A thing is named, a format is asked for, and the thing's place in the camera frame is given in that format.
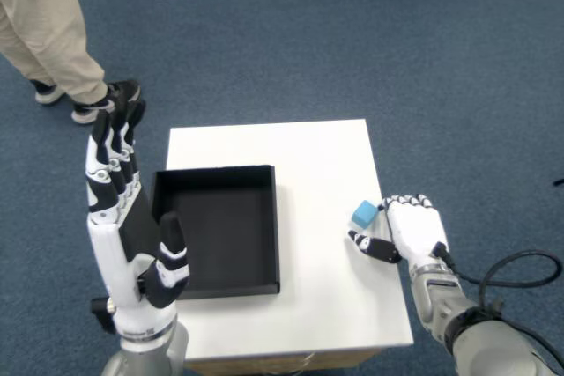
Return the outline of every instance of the table top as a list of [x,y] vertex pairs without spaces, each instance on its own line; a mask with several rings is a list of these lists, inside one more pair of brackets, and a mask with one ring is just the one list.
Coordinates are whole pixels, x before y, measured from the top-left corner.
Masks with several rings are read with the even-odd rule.
[[[381,201],[364,120],[172,128],[167,169],[274,165],[280,294],[178,301],[189,360],[412,344],[396,265],[348,239]],[[365,233],[390,239],[379,215]]]

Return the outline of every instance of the person's leg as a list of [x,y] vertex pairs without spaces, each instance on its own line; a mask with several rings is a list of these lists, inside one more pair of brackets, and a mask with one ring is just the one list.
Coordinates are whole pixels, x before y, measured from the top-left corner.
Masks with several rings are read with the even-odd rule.
[[0,4],[0,53],[35,85],[35,99],[39,103],[51,105],[63,96],[64,91],[55,85],[53,78],[14,32],[2,4]]
[[[7,16],[2,20],[7,38],[0,39],[0,48],[24,75],[30,77],[27,72],[37,72],[30,79],[45,85],[54,82],[78,103],[93,104],[105,98],[108,88],[103,81],[104,71],[86,52],[85,22],[78,0],[0,0],[0,3]],[[5,29],[8,21],[35,62],[29,56],[14,55],[10,43],[18,49],[18,42]]]

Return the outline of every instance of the black sneaker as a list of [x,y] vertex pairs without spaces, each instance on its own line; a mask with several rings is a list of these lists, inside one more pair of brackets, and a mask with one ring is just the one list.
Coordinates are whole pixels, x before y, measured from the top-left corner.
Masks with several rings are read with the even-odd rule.
[[35,100],[44,105],[54,105],[64,95],[64,91],[56,85],[46,85],[41,81],[30,79],[35,86]]
[[117,83],[108,84],[108,94],[102,100],[86,105],[84,103],[74,104],[74,110],[70,117],[76,123],[87,124],[96,121],[99,110],[107,110],[109,113],[115,109],[117,97],[122,97],[127,101],[137,100],[141,93],[139,83],[133,79],[127,81],[118,81]]

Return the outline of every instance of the black box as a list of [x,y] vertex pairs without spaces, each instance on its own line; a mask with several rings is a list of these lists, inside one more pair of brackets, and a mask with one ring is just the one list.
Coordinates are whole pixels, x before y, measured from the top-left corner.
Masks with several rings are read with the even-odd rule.
[[157,172],[152,214],[171,210],[188,247],[180,299],[280,292],[274,166]]

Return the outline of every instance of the small blue block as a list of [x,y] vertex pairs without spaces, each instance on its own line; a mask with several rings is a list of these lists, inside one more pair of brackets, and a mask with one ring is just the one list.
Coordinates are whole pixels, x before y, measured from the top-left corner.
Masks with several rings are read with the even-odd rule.
[[352,221],[360,226],[362,229],[367,229],[368,226],[376,217],[378,209],[366,200],[362,202],[357,210],[352,215]]

